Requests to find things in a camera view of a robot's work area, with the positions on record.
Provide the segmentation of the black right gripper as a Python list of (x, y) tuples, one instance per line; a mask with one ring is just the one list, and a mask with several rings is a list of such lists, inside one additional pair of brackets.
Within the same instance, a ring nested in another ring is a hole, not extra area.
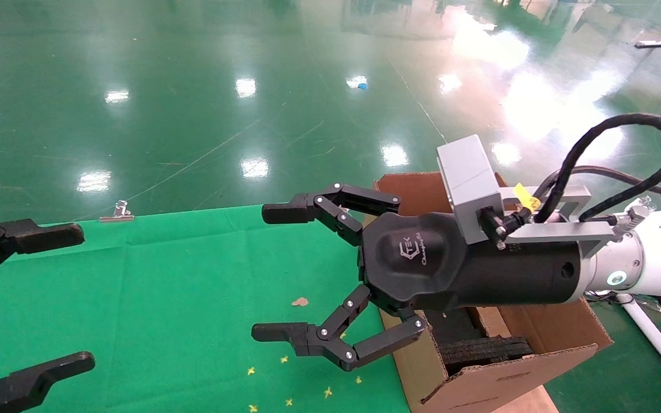
[[(364, 285), (320, 326), (255, 324), (252, 338), (288, 342), (296, 356), (322, 356), (350, 372), (417, 341), (426, 321), (415, 310), (554, 304), (574, 295), (581, 269), (574, 241), (514, 244), (504, 250), (490, 241), (469, 245), (454, 214), (404, 216), (396, 214), (400, 206), (401, 196), (339, 183), (297, 193), (287, 203), (262, 205), (267, 224), (317, 220), (349, 245), (360, 246)], [(379, 217), (363, 229), (351, 210)], [(401, 323), (356, 344), (345, 342), (341, 335), (370, 301)]]

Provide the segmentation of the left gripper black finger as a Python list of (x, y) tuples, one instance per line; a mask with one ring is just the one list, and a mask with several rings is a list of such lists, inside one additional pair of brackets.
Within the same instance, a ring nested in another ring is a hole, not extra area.
[(36, 254), (84, 243), (76, 223), (40, 227), (31, 219), (0, 222), (0, 265), (14, 254)]
[(89, 351), (79, 351), (0, 378), (0, 412), (23, 412), (42, 405), (53, 384), (95, 367)]

